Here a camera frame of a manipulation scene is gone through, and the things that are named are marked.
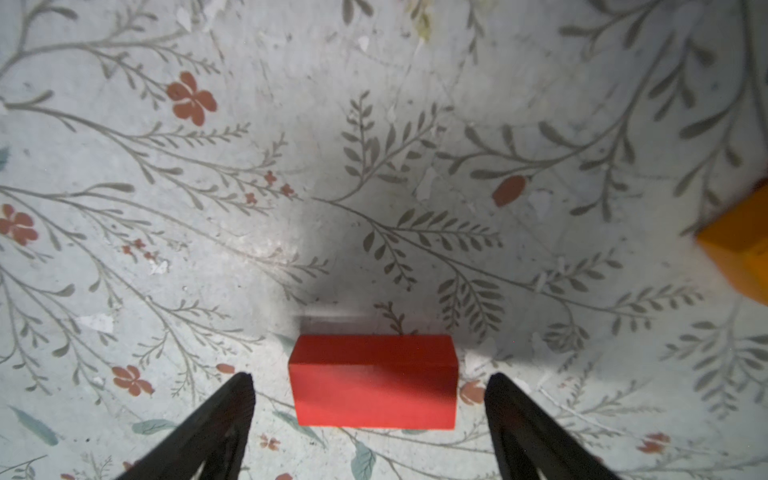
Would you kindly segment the red block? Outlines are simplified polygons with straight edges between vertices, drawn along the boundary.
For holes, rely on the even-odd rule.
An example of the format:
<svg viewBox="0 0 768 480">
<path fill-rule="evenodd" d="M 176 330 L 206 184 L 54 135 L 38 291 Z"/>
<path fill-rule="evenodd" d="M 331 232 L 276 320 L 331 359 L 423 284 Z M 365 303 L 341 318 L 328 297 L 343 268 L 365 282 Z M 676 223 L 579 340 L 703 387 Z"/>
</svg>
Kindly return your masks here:
<svg viewBox="0 0 768 480">
<path fill-rule="evenodd" d="M 288 372 L 301 426 L 456 425 L 459 362 L 448 335 L 302 335 Z"/>
</svg>

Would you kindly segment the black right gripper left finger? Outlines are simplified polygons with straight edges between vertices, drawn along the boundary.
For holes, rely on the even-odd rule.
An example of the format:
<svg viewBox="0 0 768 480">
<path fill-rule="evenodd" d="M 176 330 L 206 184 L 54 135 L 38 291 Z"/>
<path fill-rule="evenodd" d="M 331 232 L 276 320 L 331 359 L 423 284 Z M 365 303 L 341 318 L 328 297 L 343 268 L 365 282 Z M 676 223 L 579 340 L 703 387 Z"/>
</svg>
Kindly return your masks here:
<svg viewBox="0 0 768 480">
<path fill-rule="evenodd" d="M 252 376 L 235 374 L 121 478 L 238 478 L 255 406 Z"/>
</svg>

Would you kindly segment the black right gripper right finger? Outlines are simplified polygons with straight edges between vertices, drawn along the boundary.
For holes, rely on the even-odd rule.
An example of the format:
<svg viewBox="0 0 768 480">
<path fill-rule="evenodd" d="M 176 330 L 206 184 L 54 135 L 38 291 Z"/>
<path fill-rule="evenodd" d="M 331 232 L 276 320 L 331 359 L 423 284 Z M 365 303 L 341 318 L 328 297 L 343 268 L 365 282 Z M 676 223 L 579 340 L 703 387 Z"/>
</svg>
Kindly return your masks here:
<svg viewBox="0 0 768 480">
<path fill-rule="evenodd" d="M 618 480 L 504 374 L 489 378 L 484 405 L 503 480 Z"/>
</svg>

